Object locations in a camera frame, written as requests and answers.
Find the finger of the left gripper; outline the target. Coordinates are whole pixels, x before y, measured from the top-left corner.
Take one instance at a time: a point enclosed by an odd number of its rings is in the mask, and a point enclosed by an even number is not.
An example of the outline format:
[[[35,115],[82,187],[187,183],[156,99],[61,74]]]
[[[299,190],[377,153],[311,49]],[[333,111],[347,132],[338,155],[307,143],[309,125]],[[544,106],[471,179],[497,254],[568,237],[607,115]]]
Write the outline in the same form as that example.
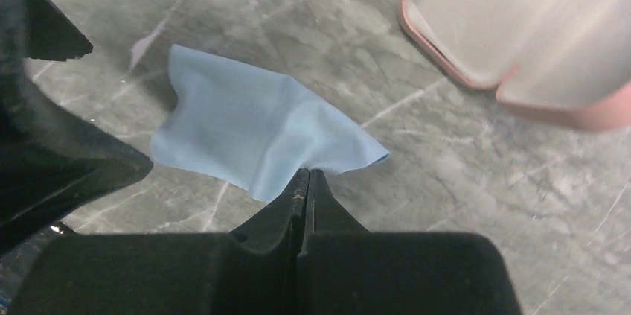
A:
[[[142,152],[54,103],[27,59],[66,61],[92,52],[51,0],[1,0],[1,252],[80,206],[142,180]]]

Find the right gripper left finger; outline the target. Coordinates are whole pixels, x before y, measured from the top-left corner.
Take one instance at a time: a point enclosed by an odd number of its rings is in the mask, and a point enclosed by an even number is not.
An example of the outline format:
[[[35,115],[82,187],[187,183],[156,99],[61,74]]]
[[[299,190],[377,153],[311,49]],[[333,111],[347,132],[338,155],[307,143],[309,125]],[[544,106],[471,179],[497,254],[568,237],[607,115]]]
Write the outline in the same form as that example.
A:
[[[12,314],[295,314],[310,174],[229,233],[74,235],[52,242]]]

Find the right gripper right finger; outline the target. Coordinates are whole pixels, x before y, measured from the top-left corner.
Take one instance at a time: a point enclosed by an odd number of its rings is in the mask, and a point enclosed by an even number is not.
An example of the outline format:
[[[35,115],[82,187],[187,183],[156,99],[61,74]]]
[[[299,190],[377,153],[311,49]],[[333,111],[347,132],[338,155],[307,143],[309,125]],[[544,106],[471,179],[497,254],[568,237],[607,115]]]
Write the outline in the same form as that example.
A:
[[[300,314],[520,314],[503,257],[471,232],[370,232],[312,171],[297,258]]]

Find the blue cleaning cloth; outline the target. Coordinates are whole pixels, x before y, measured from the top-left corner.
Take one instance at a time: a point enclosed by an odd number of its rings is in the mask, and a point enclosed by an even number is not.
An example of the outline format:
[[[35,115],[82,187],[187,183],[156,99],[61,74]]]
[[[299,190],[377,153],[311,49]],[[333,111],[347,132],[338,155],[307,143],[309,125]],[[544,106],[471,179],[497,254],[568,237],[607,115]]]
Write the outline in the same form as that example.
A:
[[[173,45],[175,109],[150,141],[153,159],[222,179],[271,202],[301,168],[343,174],[389,152],[286,74]]]

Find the pink glasses case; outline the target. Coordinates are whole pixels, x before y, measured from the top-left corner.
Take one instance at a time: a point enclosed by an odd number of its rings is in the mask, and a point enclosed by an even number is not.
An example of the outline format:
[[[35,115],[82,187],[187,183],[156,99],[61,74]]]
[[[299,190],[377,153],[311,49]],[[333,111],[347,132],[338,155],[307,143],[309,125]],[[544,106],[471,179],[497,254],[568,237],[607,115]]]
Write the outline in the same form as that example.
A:
[[[630,0],[401,0],[399,16],[449,76],[514,115],[630,125]]]

